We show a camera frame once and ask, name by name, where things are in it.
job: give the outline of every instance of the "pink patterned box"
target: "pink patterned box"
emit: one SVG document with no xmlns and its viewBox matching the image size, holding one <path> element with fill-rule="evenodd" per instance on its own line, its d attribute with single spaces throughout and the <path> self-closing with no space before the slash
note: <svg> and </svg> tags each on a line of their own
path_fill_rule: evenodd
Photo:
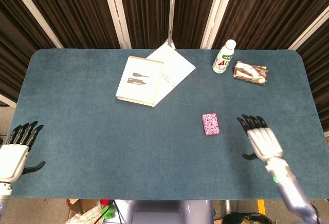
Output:
<svg viewBox="0 0 329 224">
<path fill-rule="evenodd" d="M 206 136 L 216 135 L 221 133 L 217 122 L 216 114 L 203 114 L 202 123 L 204 124 Z"/>
</svg>

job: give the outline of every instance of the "brown package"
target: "brown package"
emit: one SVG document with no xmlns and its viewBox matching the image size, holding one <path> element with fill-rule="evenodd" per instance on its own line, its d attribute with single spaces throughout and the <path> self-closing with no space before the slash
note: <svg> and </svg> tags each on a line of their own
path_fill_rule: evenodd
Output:
<svg viewBox="0 0 329 224">
<path fill-rule="evenodd" d="M 233 77 L 247 82 L 265 85 L 267 82 L 267 67 L 250 65 L 238 61 L 234 66 Z"/>
</svg>

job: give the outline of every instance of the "open book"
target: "open book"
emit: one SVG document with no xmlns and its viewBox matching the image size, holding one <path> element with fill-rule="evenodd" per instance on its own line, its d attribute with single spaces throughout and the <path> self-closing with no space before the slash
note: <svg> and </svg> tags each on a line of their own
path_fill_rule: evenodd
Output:
<svg viewBox="0 0 329 224">
<path fill-rule="evenodd" d="M 162 61 L 129 56 L 116 97 L 154 107 L 162 70 Z"/>
<path fill-rule="evenodd" d="M 158 104 L 195 69 L 194 65 L 192 65 L 168 44 L 163 44 L 152 54 L 150 54 L 147 59 L 160 60 L 164 62 L 159 90 L 157 91 L 155 97 L 155 105 Z"/>
</svg>

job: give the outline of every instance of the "brown curtain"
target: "brown curtain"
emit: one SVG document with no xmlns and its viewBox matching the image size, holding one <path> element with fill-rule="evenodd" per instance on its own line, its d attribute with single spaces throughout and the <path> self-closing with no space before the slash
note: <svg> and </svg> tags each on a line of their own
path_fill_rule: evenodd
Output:
<svg viewBox="0 0 329 224">
<path fill-rule="evenodd" d="M 158 48 L 168 38 L 170 0 L 122 0 L 132 48 Z"/>
<path fill-rule="evenodd" d="M 329 20 L 297 49 L 302 56 L 323 130 L 329 130 Z"/>
<path fill-rule="evenodd" d="M 21 0 L 0 4 L 0 94 L 16 102 L 32 54 L 54 44 Z"/>
<path fill-rule="evenodd" d="M 176 48 L 200 48 L 212 1 L 175 0 L 172 37 Z"/>
<path fill-rule="evenodd" d="M 230 0 L 213 48 L 227 39 L 238 49 L 286 49 L 329 0 Z"/>
<path fill-rule="evenodd" d="M 107 0 L 33 0 L 65 48 L 120 48 Z"/>
</svg>

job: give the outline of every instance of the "plastic bottle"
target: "plastic bottle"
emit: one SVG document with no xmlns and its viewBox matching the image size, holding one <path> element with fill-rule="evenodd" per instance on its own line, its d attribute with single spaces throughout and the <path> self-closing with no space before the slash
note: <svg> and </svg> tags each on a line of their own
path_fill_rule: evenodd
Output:
<svg viewBox="0 0 329 224">
<path fill-rule="evenodd" d="M 230 63 L 230 60 L 233 57 L 235 46 L 236 46 L 235 40 L 230 39 L 226 42 L 226 44 L 222 47 L 222 49 L 218 53 L 214 64 L 212 65 L 212 69 L 214 70 L 214 72 L 223 73 L 224 71 L 226 71 L 226 68 Z"/>
</svg>

